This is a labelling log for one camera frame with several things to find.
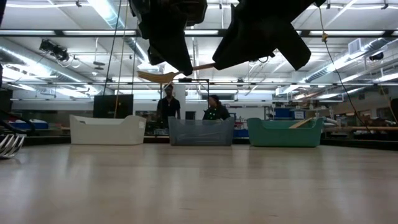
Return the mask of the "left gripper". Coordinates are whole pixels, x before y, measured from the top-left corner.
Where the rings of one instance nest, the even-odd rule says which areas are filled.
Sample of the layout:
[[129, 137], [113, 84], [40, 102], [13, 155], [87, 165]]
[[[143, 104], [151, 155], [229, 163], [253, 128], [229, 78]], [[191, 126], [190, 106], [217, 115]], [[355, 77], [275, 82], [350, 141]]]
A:
[[141, 37], [149, 39], [150, 64], [167, 62], [183, 74], [192, 74], [183, 31], [204, 21], [207, 0], [129, 0], [129, 7], [139, 21]]

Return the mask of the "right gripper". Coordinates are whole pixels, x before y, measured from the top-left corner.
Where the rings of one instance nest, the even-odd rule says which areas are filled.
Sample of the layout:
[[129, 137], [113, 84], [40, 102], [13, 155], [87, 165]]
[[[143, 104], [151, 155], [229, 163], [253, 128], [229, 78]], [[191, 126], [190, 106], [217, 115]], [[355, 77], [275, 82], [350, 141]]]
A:
[[231, 5], [231, 23], [213, 54], [218, 70], [263, 57], [278, 50], [295, 70], [310, 59], [311, 51], [291, 22], [309, 6], [326, 0], [238, 0]]

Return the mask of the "wooden spatula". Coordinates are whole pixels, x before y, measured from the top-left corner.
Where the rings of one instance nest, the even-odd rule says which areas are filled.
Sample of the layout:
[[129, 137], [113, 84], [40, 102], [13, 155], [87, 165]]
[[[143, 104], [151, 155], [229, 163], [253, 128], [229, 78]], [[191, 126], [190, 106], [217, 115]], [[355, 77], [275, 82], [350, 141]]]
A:
[[[196, 67], [193, 67], [193, 71], [213, 68], [214, 65], [215, 65], [215, 63], [198, 65]], [[182, 73], [183, 73], [182, 71], [178, 71], [178, 72], [169, 72], [169, 73], [165, 73], [165, 74], [154, 74], [154, 73], [149, 73], [149, 72], [138, 71], [137, 76], [140, 78], [143, 78], [147, 81], [150, 81], [150, 82], [164, 84], [164, 83], [169, 83], [169, 82], [173, 81], [177, 75], [182, 74]]]

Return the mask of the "gold fork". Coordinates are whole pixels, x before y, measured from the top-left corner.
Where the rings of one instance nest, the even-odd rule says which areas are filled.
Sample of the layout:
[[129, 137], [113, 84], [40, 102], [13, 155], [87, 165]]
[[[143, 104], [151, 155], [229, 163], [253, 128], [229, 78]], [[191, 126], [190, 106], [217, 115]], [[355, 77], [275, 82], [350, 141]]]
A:
[[291, 125], [291, 126], [289, 127], [289, 129], [296, 129], [296, 128], [299, 128], [299, 127], [301, 127], [302, 125], [304, 125], [304, 124], [308, 123], [309, 121], [311, 121], [312, 119], [313, 119], [313, 118], [308, 118], [308, 119], [301, 120], [301, 121], [299, 121], [298, 123], [295, 123], [295, 124]]

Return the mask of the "orange-handled silver fork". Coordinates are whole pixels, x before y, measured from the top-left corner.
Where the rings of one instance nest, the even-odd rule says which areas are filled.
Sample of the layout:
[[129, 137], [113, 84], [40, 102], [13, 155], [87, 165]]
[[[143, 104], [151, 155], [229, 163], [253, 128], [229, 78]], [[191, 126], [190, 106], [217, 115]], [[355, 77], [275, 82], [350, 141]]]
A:
[[0, 159], [12, 159], [22, 148], [25, 135], [8, 134], [0, 141]]

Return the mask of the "fluorescent ceiling light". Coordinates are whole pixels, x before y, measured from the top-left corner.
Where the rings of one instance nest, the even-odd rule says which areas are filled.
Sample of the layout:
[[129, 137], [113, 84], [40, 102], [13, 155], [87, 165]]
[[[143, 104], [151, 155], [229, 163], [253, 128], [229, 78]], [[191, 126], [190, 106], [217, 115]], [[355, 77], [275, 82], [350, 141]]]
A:
[[218, 35], [219, 31], [218, 30], [185, 30], [184, 31], [185, 35], [191, 35], [191, 36], [203, 36], [203, 35]]
[[0, 30], [0, 35], [55, 35], [53, 30]]
[[383, 30], [329, 30], [329, 31], [310, 31], [309, 35], [322, 35], [326, 33], [330, 36], [349, 36], [349, 35], [383, 35], [385, 32]]
[[65, 30], [65, 35], [136, 35], [134, 30]]

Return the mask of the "standing person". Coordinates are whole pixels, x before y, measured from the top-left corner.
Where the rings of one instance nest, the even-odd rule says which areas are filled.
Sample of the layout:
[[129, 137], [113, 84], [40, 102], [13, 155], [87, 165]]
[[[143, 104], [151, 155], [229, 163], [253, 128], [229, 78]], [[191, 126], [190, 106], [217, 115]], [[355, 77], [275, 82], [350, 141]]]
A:
[[165, 88], [165, 96], [157, 104], [157, 119], [163, 128], [169, 127], [169, 117], [181, 118], [180, 102], [173, 96], [174, 87], [169, 85]]

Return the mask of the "seated person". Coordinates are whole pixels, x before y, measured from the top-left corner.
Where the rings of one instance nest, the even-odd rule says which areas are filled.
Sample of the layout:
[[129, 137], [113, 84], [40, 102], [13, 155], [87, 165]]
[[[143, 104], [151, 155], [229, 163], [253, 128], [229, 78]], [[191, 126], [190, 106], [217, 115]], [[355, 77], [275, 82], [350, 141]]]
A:
[[226, 120], [230, 118], [229, 111], [222, 105], [217, 95], [210, 95], [208, 97], [209, 107], [205, 111], [202, 120]]

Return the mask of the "blue storage bin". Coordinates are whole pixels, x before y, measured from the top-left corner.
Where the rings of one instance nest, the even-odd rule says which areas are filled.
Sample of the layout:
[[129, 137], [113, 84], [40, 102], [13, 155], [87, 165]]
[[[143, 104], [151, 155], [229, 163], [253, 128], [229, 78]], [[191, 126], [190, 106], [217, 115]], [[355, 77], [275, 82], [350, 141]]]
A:
[[[12, 127], [17, 128], [17, 129], [30, 129], [31, 125], [25, 122], [10, 122], [9, 123]], [[48, 129], [49, 124], [48, 123], [33, 123], [33, 126], [35, 129]]]
[[274, 119], [282, 120], [301, 120], [306, 118], [304, 110], [296, 110], [293, 108], [275, 108]]

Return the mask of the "black panel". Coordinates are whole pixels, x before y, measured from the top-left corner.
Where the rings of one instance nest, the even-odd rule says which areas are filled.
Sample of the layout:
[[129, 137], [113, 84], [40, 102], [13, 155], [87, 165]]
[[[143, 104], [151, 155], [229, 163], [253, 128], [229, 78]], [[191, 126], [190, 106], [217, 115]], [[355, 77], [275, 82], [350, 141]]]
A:
[[134, 95], [97, 95], [94, 97], [94, 118], [124, 119], [133, 114]]

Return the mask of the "grey ceiling vent box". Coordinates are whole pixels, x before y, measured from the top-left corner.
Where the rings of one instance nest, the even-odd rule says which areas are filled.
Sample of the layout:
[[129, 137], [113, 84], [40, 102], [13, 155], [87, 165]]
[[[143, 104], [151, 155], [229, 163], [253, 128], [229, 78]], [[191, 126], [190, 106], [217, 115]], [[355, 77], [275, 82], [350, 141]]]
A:
[[348, 44], [348, 52], [351, 58], [359, 57], [369, 51], [369, 45], [362, 38], [357, 38]]

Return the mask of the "teal plastic bin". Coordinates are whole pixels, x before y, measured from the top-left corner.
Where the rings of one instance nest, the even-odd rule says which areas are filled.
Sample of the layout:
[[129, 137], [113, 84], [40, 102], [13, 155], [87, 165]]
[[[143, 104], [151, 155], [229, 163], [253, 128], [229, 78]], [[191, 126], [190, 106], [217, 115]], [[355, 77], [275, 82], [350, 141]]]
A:
[[249, 118], [249, 142], [256, 147], [317, 147], [324, 125], [323, 118], [312, 118], [297, 128], [298, 121], [263, 121]]

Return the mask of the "white plastic bin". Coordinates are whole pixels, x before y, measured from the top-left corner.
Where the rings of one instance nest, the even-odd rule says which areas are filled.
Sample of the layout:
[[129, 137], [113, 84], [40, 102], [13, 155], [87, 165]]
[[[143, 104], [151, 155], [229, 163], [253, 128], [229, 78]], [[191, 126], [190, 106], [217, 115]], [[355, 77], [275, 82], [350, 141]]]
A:
[[146, 119], [129, 115], [124, 119], [87, 118], [70, 115], [72, 144], [133, 146], [144, 142]]

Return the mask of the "long wooden beam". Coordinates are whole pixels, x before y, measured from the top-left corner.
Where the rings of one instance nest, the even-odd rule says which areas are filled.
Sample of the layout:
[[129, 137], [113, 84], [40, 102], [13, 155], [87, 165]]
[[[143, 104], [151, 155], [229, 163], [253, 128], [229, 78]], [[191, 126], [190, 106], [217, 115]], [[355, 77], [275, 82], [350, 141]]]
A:
[[323, 128], [326, 132], [333, 131], [398, 131], [398, 127], [389, 126], [326, 126]]

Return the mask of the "black metal table frame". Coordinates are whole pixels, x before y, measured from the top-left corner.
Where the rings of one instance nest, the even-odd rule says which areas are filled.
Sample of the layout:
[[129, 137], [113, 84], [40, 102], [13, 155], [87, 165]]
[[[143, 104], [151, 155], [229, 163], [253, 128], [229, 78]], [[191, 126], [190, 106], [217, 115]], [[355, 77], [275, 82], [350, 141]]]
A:
[[[71, 139], [69, 136], [28, 136], [25, 137], [23, 146], [49, 146], [49, 145], [59, 145], [59, 144], [71, 144]], [[143, 144], [160, 144], [169, 146], [168, 138], [144, 138]], [[98, 146], [138, 146], [138, 145], [101, 145], [94, 144]], [[230, 146], [251, 146], [249, 139], [234, 139], [232, 145]], [[227, 145], [209, 145], [210, 147], [229, 147]], [[359, 140], [359, 139], [322, 139], [320, 140], [320, 145], [316, 147], [309, 146], [259, 146], [260, 148], [274, 147], [274, 148], [288, 148], [288, 149], [299, 149], [299, 148], [320, 148], [321, 146], [333, 146], [333, 147], [348, 147], [348, 148], [361, 148], [361, 149], [375, 149], [383, 151], [395, 151], [398, 152], [398, 141], [378, 141], [378, 140]]]

